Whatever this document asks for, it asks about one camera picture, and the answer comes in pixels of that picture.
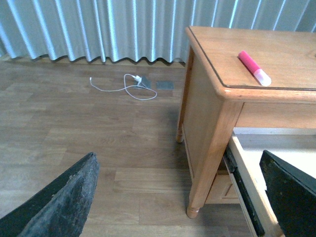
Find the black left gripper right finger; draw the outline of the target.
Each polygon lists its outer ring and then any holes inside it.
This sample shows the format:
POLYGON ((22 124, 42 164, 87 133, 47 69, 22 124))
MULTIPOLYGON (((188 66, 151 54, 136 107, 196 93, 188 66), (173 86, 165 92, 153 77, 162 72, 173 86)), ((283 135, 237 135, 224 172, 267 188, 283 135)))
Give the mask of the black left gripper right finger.
POLYGON ((286 237, 316 235, 316 179, 264 150, 259 162, 266 195, 286 237))

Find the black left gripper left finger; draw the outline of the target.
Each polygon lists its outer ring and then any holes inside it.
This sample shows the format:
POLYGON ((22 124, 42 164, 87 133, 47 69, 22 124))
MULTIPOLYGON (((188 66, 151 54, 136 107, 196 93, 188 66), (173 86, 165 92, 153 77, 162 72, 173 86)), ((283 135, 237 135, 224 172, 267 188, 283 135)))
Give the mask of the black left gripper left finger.
POLYGON ((100 164, 90 152, 0 220, 2 237, 78 237, 87 221, 100 164))

